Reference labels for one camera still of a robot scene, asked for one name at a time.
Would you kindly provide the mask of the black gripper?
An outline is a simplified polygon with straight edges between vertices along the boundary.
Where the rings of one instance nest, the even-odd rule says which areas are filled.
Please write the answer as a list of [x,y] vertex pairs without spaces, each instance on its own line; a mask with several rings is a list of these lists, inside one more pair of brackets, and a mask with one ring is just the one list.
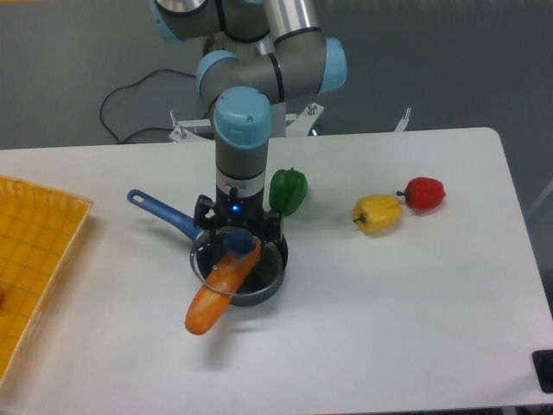
[[246,181],[217,181],[216,202],[207,195],[199,195],[194,206],[194,226],[210,239],[215,229],[245,229],[265,244],[280,248],[283,216],[276,211],[264,211],[264,185],[244,188],[245,184]]

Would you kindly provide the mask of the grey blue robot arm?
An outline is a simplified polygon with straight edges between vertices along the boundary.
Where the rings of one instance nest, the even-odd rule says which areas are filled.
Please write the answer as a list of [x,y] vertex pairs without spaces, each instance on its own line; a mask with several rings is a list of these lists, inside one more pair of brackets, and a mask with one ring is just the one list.
[[193,217],[166,205],[154,214],[191,240],[237,227],[280,241],[279,217],[263,209],[272,110],[341,88],[343,47],[323,34],[313,1],[153,1],[150,9],[169,41],[223,34],[239,45],[270,45],[253,58],[219,49],[200,60],[196,85],[215,137],[216,198],[200,196]]

